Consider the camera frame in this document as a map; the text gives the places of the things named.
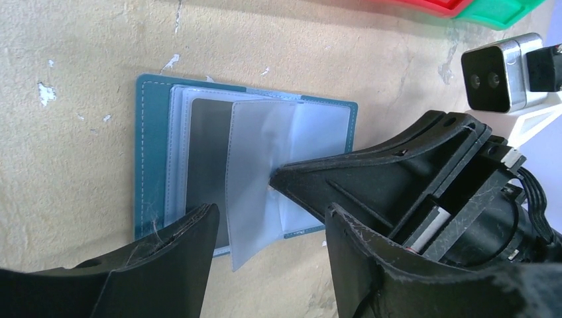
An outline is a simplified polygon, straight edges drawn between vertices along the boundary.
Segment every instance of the black cable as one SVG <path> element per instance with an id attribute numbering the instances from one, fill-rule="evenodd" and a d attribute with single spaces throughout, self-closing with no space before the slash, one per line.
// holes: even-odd
<path id="1" fill-rule="evenodd" d="M 545 216 L 547 207 L 546 194 L 538 180 L 529 170 L 521 167 L 518 173 L 522 177 L 520 181 L 527 195 L 531 224 L 538 232 L 539 236 L 542 237 L 547 244 L 550 244 L 554 238 L 554 232 Z"/>

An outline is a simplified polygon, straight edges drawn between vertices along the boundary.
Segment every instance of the table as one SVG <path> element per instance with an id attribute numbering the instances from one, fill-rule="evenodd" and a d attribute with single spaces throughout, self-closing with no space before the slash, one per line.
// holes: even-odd
<path id="1" fill-rule="evenodd" d="M 358 0 L 4 1 L 0 266 L 70 267 L 131 241 L 141 73 L 356 101 L 359 149 L 466 110 L 462 52 L 544 35 L 552 7 L 496 32 Z M 324 240 L 277 242 L 234 273 L 216 258 L 202 317 L 336 317 Z"/>

